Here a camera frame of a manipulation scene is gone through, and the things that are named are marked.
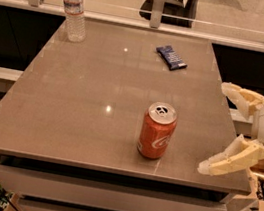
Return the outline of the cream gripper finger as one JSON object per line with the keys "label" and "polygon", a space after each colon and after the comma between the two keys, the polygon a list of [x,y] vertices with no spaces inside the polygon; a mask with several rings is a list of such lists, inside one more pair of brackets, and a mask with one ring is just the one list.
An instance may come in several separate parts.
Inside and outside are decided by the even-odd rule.
{"label": "cream gripper finger", "polygon": [[258,140],[246,140],[240,134],[221,153],[199,163],[201,175],[220,176],[254,166],[264,159],[264,146]]}
{"label": "cream gripper finger", "polygon": [[264,105],[263,95],[236,84],[223,82],[221,90],[246,120]]}

